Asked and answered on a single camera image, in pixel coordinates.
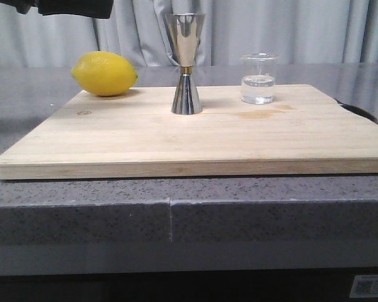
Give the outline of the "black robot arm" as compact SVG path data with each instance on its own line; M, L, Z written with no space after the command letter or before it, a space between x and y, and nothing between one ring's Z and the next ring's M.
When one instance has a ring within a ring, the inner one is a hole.
M113 8L113 0L0 0L0 3L21 14L35 7L43 16L71 14L98 19L109 19Z

